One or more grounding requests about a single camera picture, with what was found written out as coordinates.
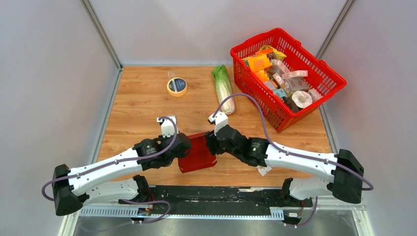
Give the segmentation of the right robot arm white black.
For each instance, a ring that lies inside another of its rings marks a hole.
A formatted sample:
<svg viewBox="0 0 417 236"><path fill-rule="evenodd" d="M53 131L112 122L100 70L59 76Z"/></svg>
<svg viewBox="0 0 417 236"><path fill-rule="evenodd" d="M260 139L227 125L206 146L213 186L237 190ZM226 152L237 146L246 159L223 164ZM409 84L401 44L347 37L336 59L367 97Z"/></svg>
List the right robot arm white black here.
<svg viewBox="0 0 417 236"><path fill-rule="evenodd" d="M311 174L311 178L284 180L280 199L287 206L310 197L332 195L359 204L364 168L346 149L338 153L317 153L280 146L263 138L247 138L226 125L205 134L211 154L228 153L253 167L280 167Z"/></svg>

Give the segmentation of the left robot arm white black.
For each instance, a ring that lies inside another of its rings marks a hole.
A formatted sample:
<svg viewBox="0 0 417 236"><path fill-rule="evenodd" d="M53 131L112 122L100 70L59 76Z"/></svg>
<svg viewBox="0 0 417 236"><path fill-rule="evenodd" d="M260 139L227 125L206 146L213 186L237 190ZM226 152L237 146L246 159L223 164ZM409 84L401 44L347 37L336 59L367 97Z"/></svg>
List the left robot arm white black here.
<svg viewBox="0 0 417 236"><path fill-rule="evenodd" d="M191 146L183 133L169 138L159 136L144 139L117 156L92 165L55 167L52 189L56 215L69 215L97 202L146 203L152 197L146 178L139 173L171 165L175 158L186 157Z"/></svg>

